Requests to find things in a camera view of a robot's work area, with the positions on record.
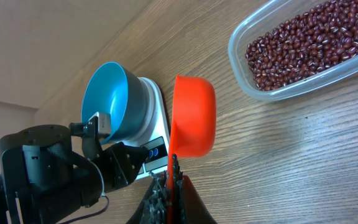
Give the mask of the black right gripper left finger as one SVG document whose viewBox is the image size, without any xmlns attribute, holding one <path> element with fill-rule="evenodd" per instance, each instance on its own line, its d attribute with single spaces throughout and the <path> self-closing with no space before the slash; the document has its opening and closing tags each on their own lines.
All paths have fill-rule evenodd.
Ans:
<svg viewBox="0 0 358 224">
<path fill-rule="evenodd" d="M 167 175 L 150 173 L 153 178 L 142 201 L 127 224 L 164 224 L 167 222 L 167 208 L 170 191 L 166 189 Z"/>
</svg>

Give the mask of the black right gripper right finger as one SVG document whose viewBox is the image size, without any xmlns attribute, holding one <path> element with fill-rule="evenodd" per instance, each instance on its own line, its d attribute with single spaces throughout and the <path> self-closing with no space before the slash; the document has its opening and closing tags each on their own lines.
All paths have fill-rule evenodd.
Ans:
<svg viewBox="0 0 358 224">
<path fill-rule="evenodd" d="M 173 223 L 217 224 L 200 198 L 195 186 L 180 170 L 177 155 L 173 159 Z"/>
</svg>

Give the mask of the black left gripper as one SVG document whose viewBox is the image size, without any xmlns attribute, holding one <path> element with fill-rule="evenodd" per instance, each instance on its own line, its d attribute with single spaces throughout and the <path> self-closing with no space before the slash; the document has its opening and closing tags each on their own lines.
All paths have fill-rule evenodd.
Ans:
<svg viewBox="0 0 358 224">
<path fill-rule="evenodd" d="M 149 156 L 145 147 L 114 144 L 102 152 L 98 167 L 104 180 L 104 191 L 127 187 L 136 180 L 142 164 Z"/>
</svg>

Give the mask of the orange plastic measuring scoop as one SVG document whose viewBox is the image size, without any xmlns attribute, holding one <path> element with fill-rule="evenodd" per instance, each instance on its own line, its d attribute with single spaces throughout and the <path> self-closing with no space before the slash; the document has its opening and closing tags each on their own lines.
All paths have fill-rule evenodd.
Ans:
<svg viewBox="0 0 358 224">
<path fill-rule="evenodd" d="M 216 95 L 209 81 L 176 76 L 168 150 L 167 223 L 173 223 L 173 159 L 203 157 L 213 148 L 216 134 Z"/>
</svg>

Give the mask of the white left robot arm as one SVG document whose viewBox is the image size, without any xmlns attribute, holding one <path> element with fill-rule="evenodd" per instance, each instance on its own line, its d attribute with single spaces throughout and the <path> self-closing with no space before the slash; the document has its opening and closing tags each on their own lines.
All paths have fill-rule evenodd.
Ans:
<svg viewBox="0 0 358 224">
<path fill-rule="evenodd" d="M 149 153 L 102 149 L 90 123 L 40 125 L 0 139 L 0 223 L 57 223 L 135 181 Z"/>
</svg>

